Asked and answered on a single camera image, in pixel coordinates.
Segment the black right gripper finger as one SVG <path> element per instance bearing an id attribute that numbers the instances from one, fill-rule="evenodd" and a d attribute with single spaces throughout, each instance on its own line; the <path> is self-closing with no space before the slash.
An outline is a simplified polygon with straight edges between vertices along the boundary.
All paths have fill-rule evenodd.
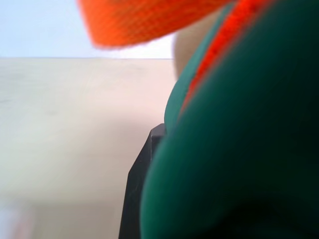
<path id="1" fill-rule="evenodd" d="M 140 205 L 143 185 L 149 165 L 165 133 L 163 123 L 150 131 L 145 144 L 129 170 L 118 239 L 141 239 Z"/>

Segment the green and orange plush toy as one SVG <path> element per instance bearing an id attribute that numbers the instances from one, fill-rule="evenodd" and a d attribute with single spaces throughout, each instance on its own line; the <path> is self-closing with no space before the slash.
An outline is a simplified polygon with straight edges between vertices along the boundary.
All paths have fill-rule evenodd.
<path id="1" fill-rule="evenodd" d="M 319 239 L 319 0 L 78 0 L 93 43 L 176 32 L 141 239 Z"/>

